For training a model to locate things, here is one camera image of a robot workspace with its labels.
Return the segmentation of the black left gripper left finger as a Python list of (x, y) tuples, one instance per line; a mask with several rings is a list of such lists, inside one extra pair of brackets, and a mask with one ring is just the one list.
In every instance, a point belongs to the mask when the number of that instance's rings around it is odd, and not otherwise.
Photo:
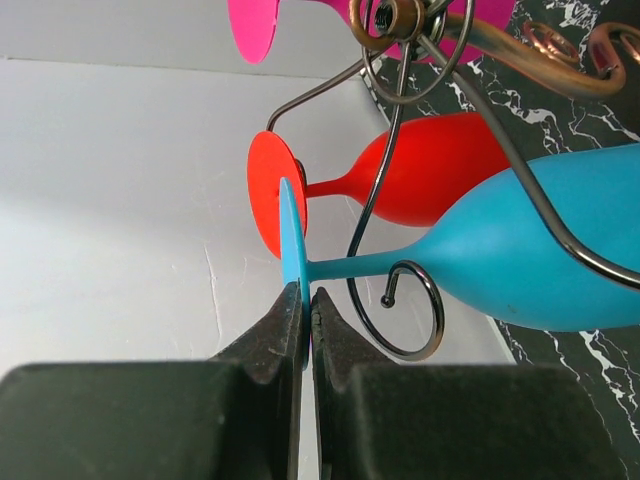
[(303, 303), (208, 360), (28, 364), (1, 382), (5, 479), (293, 479)]

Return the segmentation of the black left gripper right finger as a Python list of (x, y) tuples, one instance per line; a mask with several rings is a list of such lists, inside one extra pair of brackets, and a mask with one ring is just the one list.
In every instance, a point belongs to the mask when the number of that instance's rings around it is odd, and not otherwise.
[(587, 393), (555, 366), (401, 365), (325, 289), (311, 304), (324, 479), (622, 479)]

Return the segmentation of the blue wine glass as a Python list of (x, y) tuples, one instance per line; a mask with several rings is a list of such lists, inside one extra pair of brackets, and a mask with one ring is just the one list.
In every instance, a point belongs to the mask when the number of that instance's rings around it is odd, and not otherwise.
[[(547, 156), (533, 173), (568, 227), (595, 253), (639, 266), (639, 147)], [(293, 188), (280, 183), (285, 282), (388, 274), (399, 261), (423, 267), (444, 291), (520, 327), (573, 332), (636, 325), (639, 294), (589, 270), (553, 239), (511, 170), (458, 200), (417, 242), (377, 254), (308, 260)]]

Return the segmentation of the red wine glass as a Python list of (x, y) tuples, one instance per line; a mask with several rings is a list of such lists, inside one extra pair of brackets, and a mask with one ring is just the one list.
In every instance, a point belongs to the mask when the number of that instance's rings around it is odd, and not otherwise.
[[(343, 195), (363, 204), (387, 139), (382, 134), (373, 140), (343, 176), (309, 184), (286, 142), (271, 131), (258, 133), (249, 149), (247, 186), (254, 220), (268, 250), (274, 256), (280, 254), (281, 179), (291, 184), (302, 221), (307, 219), (310, 198)], [(429, 227), (470, 189), (509, 166), (502, 147), (478, 113), (409, 120), (399, 129), (373, 213), (391, 223)]]

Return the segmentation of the pink wine glass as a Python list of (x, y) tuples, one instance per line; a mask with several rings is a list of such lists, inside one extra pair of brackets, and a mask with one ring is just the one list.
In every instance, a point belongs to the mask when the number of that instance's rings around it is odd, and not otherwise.
[[(333, 9), (349, 27), (349, 1), (328, 0), (313, 1), (327, 5)], [(276, 34), (279, 5), (277, 0), (230, 0), (227, 1), (231, 30), (236, 46), (242, 57), (250, 64), (261, 63), (271, 49)], [(453, 1), (448, 8), (451, 14), (465, 13), (466, 1)], [(474, 19), (483, 20), (501, 30), (505, 30), (511, 19), (516, 1), (513, 0), (480, 0), (474, 1)], [(444, 39), (440, 48), (445, 54), (451, 55), (456, 46), (455, 40)], [(387, 56), (399, 60), (400, 49), (393, 46)], [(471, 47), (465, 47), (459, 58), (459, 63), (468, 63), (479, 58), (482, 53)]]

